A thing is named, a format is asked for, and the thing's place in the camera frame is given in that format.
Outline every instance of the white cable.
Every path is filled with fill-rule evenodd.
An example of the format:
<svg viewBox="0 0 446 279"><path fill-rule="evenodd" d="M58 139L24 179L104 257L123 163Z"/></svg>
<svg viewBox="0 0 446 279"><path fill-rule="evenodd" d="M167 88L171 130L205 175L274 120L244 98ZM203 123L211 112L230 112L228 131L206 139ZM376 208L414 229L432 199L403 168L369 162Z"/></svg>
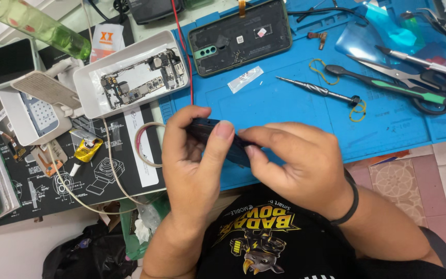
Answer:
<svg viewBox="0 0 446 279"><path fill-rule="evenodd" d="M87 19L87 27L89 28L89 37L91 39L91 45L92 45L91 22L89 21L89 15L87 15L87 10L85 10L84 0L81 0L81 3L82 3L82 9L84 10L85 18Z"/></svg>
<svg viewBox="0 0 446 279"><path fill-rule="evenodd" d="M49 143L47 144L47 147L49 148L49 150L52 150L52 148L51 148L51 146L49 145ZM49 155L51 155L51 161L53 161L53 166L54 166L54 169L56 169L56 174L58 174L59 181L61 181L61 184L62 184L62 185L65 187L65 189L68 191L68 193L70 194L70 196L72 196L75 200L77 200L78 203L81 204L83 207L89 209L90 211L94 211L94 212L101 213L101 214L108 214L108 215L118 215L118 214L128 213L128 212L132 212L132 211L134 211L134 210L137 210L137 207L135 207L135 208L133 208L133 209L131 209L131 210L128 210L128 211L114 213L114 212L98 211L98 210L95 210L94 208L92 208L92 207L90 207L90 206L87 206L85 203L83 203L83 201L79 200L79 199L77 198L77 196L76 196L74 193L72 193L71 190L68 188L68 186L65 184L65 181L64 181L63 178L61 177L61 174L59 174L59 169L58 169L58 166L56 166L56 161L55 161L55 159L54 159L54 155L53 155L53 153L52 153L52 152L49 152Z"/></svg>
<svg viewBox="0 0 446 279"><path fill-rule="evenodd" d="M123 192L123 194L124 194L128 199L130 199L131 201L133 201L133 202L136 203L136 204L140 204L140 205L145 206L145 205L148 205L148 204L152 203L153 200L152 200L152 201L149 201L149 202L147 202L147 203L141 203L141 202L139 202L138 200L135 200L135 199L132 198L129 194L127 194L127 192L125 191L125 189L121 186L120 180L118 179L118 175L116 174L116 171L115 171L115 168L114 168L114 165L113 165L113 156L111 155L111 148L112 148L112 146L111 146L111 140L109 139L108 124L106 123L106 119L104 119L104 118L102 119L102 122L104 123L104 127L106 128L106 136L108 137L109 163L110 163L110 165L111 165L111 170L113 170L113 175L115 176L115 180L116 180L116 183L118 184L118 187L120 188L120 190Z"/></svg>

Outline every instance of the yellow rubber band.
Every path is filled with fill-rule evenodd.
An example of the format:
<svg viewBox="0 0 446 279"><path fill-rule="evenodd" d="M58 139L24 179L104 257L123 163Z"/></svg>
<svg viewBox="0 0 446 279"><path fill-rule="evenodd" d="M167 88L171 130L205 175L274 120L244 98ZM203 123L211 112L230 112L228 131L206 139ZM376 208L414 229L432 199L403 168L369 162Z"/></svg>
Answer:
<svg viewBox="0 0 446 279"><path fill-rule="evenodd" d="M311 64L313 64L314 61L320 61L321 63L323 63L323 66L324 66L324 67L326 67L326 64L323 62L323 60L321 60L321 59L319 59L319 58L316 58L316 59L313 59L313 60L311 60L311 61L309 62L309 67L310 67L311 70L313 70L314 72L319 73L319 74L321 75L321 77L326 81L327 84L329 84L329 85L331 85L331 86L334 86L335 84L337 84L337 83L340 81L340 77L339 77L339 76L337 76L337 81L334 82L334 83L330 83L329 81L327 81L326 78L325 78L325 75L324 75L323 73L321 73L321 71L319 71L318 69L315 69L315 68L311 67Z"/></svg>
<svg viewBox="0 0 446 279"><path fill-rule="evenodd" d="M364 105L361 105L360 103L357 104L357 106L361 107L362 110L356 110L357 106L353 107L352 110L350 111L350 114L348 115L348 118L350 119L350 121L352 122L361 122L365 117L366 117L366 102L364 100L361 100L361 102L364 103ZM352 113L363 113L361 119L359 120L355 120L352 118Z"/></svg>

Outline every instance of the phone screen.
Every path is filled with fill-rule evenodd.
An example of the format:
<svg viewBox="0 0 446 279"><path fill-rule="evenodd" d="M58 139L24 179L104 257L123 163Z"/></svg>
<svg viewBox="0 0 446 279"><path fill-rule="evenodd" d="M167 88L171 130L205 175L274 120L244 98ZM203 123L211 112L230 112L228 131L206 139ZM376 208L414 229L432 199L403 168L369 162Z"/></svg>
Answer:
<svg viewBox="0 0 446 279"><path fill-rule="evenodd" d="M0 47L0 84L35 70L31 42L23 39Z"/></svg>

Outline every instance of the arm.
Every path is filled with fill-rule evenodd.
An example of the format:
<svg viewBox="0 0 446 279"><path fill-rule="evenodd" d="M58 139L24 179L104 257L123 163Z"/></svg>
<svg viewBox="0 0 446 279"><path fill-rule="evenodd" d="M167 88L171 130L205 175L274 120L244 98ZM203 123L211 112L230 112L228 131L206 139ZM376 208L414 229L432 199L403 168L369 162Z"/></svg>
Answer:
<svg viewBox="0 0 446 279"><path fill-rule="evenodd" d="M240 130L239 136L270 148L286 164L278 166L256 146L248 146L254 176L292 203L340 219L352 206L337 138L299 123L270 123ZM391 260L423 259L442 265L417 225L395 205L360 187L359 206L339 227L358 255Z"/></svg>
<svg viewBox="0 0 446 279"><path fill-rule="evenodd" d="M149 244L141 278L195 277L206 217L220 193L221 168L235 135L233 125L221 121L211 132L206 147L188 136L185 127L192 119L205 118L210 113L210 108L187 106L166 124L163 177L171 212Z"/></svg>

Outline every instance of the red wire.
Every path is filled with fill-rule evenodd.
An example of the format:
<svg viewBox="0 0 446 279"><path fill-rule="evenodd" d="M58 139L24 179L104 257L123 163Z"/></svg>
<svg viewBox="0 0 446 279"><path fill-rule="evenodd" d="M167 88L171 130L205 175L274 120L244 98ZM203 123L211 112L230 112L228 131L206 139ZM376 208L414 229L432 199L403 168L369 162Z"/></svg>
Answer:
<svg viewBox="0 0 446 279"><path fill-rule="evenodd" d="M178 22L177 9L175 8L175 0L171 0L171 5L173 6L173 13L175 14L175 20L177 21L178 27L178 36L180 37L180 42L182 43L183 51L187 55L187 63L189 63L189 71L190 71L190 104L194 104L194 87L192 86L192 64L190 63L189 53L187 52L187 48L185 47L185 40L183 40L182 29L180 29L180 23Z"/></svg>

